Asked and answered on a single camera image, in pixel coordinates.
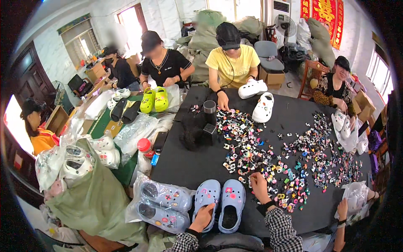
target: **smartphone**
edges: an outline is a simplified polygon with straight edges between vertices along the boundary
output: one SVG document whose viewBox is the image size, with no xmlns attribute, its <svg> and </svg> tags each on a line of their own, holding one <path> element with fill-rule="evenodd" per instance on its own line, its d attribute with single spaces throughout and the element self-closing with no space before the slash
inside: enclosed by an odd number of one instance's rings
<svg viewBox="0 0 403 252">
<path fill-rule="evenodd" d="M 168 131 L 160 131 L 157 133 L 157 137 L 154 141 L 154 151 L 161 151 L 164 146 L 166 137 L 168 136 Z"/>
</svg>

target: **red banner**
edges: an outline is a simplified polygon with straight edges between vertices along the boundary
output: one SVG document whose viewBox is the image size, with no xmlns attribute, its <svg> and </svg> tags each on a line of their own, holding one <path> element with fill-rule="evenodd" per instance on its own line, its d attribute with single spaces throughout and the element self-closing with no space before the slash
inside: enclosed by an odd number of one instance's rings
<svg viewBox="0 0 403 252">
<path fill-rule="evenodd" d="M 330 35 L 330 44 L 340 49 L 344 24 L 342 0 L 301 0 L 301 17 L 318 20 Z"/>
</svg>

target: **red jar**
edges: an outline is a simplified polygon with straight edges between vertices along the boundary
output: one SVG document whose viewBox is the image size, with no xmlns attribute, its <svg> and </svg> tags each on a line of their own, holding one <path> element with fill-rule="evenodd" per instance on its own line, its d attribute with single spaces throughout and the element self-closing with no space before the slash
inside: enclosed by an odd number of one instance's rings
<svg viewBox="0 0 403 252">
<path fill-rule="evenodd" d="M 152 144 L 147 138 L 141 138 L 137 143 L 137 149 L 144 154 L 146 158 L 152 159 L 155 151 L 152 150 Z"/>
</svg>

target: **air conditioner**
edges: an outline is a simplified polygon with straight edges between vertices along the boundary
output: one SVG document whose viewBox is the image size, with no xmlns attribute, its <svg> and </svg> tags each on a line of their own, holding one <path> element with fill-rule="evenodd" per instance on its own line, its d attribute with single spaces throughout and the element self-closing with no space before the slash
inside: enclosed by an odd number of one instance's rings
<svg viewBox="0 0 403 252">
<path fill-rule="evenodd" d="M 273 15 L 272 15 L 272 25 L 274 24 L 274 20 L 276 19 L 276 16 L 278 16 L 278 14 L 282 14 L 282 15 L 287 15 L 291 18 L 291 6 L 290 3 L 288 2 L 284 2 L 281 0 L 273 0 Z M 283 39 L 283 36 L 279 33 L 278 37 L 279 39 Z M 296 42 L 296 36 L 291 36 L 288 38 L 288 42 L 289 43 L 295 43 Z"/>
<path fill-rule="evenodd" d="M 278 14 L 283 14 L 290 16 L 290 3 L 283 1 L 273 1 L 273 16 L 272 16 L 272 24 L 274 24 L 274 20 Z"/>
</svg>

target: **black wristband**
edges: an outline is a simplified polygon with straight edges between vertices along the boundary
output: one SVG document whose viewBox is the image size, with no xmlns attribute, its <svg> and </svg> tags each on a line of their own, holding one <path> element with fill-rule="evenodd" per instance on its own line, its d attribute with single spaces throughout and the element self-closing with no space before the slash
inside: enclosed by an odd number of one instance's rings
<svg viewBox="0 0 403 252">
<path fill-rule="evenodd" d="M 343 224 L 343 223 L 346 223 L 346 220 L 339 221 L 339 222 L 337 223 L 337 225 L 341 225 L 341 224 Z"/>
<path fill-rule="evenodd" d="M 216 91 L 216 94 L 218 95 L 218 93 L 221 92 L 221 91 L 224 92 L 224 89 L 220 88 L 219 90 Z"/>
<path fill-rule="evenodd" d="M 200 239 L 200 237 L 201 237 L 201 233 L 199 233 L 199 232 L 197 232 L 197 231 L 194 231 L 193 229 L 186 229 L 185 230 L 185 233 L 189 233 L 189 234 L 191 234 L 191 235 L 194 235 L 197 239 Z"/>
<path fill-rule="evenodd" d="M 256 209 L 257 209 L 263 216 L 266 216 L 267 209 L 268 209 L 269 207 L 271 207 L 271 206 L 274 206 L 274 204 L 275 204 L 275 202 L 271 200 L 271 201 L 267 202 L 266 204 L 258 205 L 258 206 L 256 207 Z"/>
</svg>

